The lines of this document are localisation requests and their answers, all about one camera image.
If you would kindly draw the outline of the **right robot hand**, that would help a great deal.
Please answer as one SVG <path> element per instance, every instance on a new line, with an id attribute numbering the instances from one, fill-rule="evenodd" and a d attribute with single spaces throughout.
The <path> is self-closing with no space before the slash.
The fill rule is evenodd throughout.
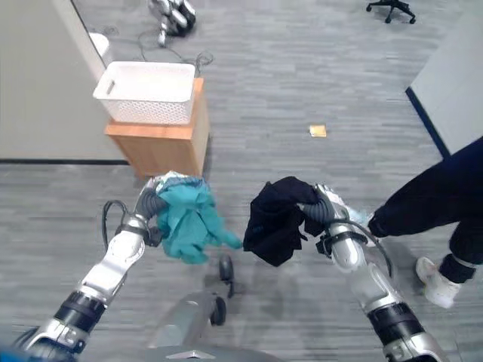
<path id="1" fill-rule="evenodd" d="M 348 207 L 343 199 L 330 187 L 315 184 L 314 190 L 318 196 L 315 204 L 298 204 L 298 207 L 311 219 L 326 225 L 335 220 L 349 219 Z"/>

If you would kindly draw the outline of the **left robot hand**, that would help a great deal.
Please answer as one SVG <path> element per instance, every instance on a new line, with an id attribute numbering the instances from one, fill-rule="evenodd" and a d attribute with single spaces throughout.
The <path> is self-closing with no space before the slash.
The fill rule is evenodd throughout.
<path id="1" fill-rule="evenodd" d="M 168 209 L 167 201 L 161 197 L 177 180 L 178 174 L 170 171 L 164 175 L 151 176 L 142 188 L 134 206 L 134 214 L 147 222 L 159 217 Z"/>

